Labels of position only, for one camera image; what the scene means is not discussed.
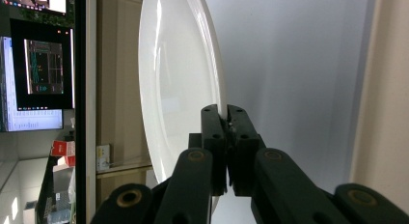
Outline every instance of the brass screw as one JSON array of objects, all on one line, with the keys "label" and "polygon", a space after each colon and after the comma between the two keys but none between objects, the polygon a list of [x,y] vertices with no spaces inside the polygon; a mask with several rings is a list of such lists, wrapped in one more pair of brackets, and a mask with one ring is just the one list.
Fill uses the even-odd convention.
[{"label": "brass screw", "polygon": [[372,195],[358,189],[349,190],[348,197],[352,202],[362,206],[374,207],[378,205],[378,202]]},{"label": "brass screw", "polygon": [[201,151],[193,151],[187,155],[190,161],[202,161],[205,158],[205,154]]},{"label": "brass screw", "polygon": [[272,160],[282,160],[283,156],[275,151],[266,151],[264,156]]}]

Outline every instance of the white plate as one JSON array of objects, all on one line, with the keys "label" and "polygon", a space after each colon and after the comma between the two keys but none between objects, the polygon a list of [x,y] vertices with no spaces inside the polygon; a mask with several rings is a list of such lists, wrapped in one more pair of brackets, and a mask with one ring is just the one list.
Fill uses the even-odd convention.
[{"label": "white plate", "polygon": [[153,170],[172,176],[201,109],[218,104],[226,119],[220,51],[205,0],[144,0],[139,33],[142,112]]}]

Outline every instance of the computer monitor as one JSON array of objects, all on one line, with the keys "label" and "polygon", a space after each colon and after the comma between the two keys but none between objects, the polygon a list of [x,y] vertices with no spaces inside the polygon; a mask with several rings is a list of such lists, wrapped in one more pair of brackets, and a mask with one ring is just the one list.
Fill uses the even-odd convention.
[{"label": "computer monitor", "polygon": [[67,14],[68,0],[3,0],[6,5],[51,14]]},{"label": "computer monitor", "polygon": [[63,128],[61,109],[17,110],[12,39],[0,37],[0,44],[0,132]]},{"label": "computer monitor", "polygon": [[18,110],[74,108],[72,29],[11,19]]}]

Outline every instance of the white wall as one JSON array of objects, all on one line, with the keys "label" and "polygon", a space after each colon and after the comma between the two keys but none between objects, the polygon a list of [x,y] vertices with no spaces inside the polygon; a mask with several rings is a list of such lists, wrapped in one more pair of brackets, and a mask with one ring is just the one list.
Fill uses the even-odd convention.
[{"label": "white wall", "polygon": [[[348,182],[374,0],[206,2],[229,103],[318,186],[333,192]],[[219,218],[213,223],[233,216]]]},{"label": "white wall", "polygon": [[409,212],[409,0],[377,0],[351,180]]},{"label": "white wall", "polygon": [[[0,223],[22,223],[21,210],[19,205],[21,203],[21,194],[20,194],[20,181],[18,176],[17,167],[10,173],[9,179],[4,184],[3,188],[0,191]],[[13,203],[14,200],[17,202],[18,212],[13,212]]]},{"label": "white wall", "polygon": [[48,157],[20,160],[16,167],[19,177],[19,210],[23,211],[27,202],[38,201]]},{"label": "white wall", "polygon": [[16,142],[15,133],[0,133],[0,192],[18,161]]}]

